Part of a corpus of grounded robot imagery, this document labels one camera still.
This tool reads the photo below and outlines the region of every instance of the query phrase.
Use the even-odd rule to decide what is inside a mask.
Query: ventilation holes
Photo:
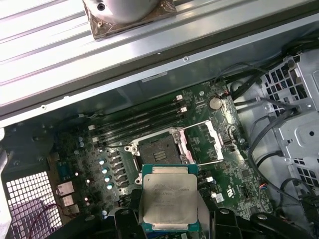
[[[294,162],[295,162],[296,164],[301,164],[301,165],[304,165],[304,164],[305,164],[305,162],[304,162],[304,160],[303,160],[302,158],[296,158],[296,159],[294,159]]]
[[[298,69],[290,69],[287,63],[273,69],[265,76],[267,79],[265,88],[272,100],[289,104],[308,97]],[[277,116],[283,112],[283,109],[277,106],[274,106],[274,109]]]
[[[55,204],[46,172],[6,183],[12,216],[9,238],[25,239],[35,218],[47,205]],[[32,228],[32,238],[45,238],[62,226],[59,211],[52,207],[41,214]]]
[[[319,183],[315,172],[313,172],[312,170],[299,167],[297,167],[297,170],[303,182],[309,184],[310,186],[319,187]]]

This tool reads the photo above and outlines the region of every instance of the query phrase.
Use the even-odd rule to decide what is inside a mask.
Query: capacitor
[[[111,181],[111,179],[112,179],[112,177],[111,177],[111,176],[107,176],[107,177],[105,177],[104,181],[108,183],[108,182],[110,182],[110,181]]]
[[[223,102],[217,97],[212,97],[208,102],[208,106],[212,110],[217,111],[223,106]]]
[[[108,190],[111,190],[113,187],[114,187],[114,183],[109,183],[109,184],[106,186],[106,188],[107,188]]]

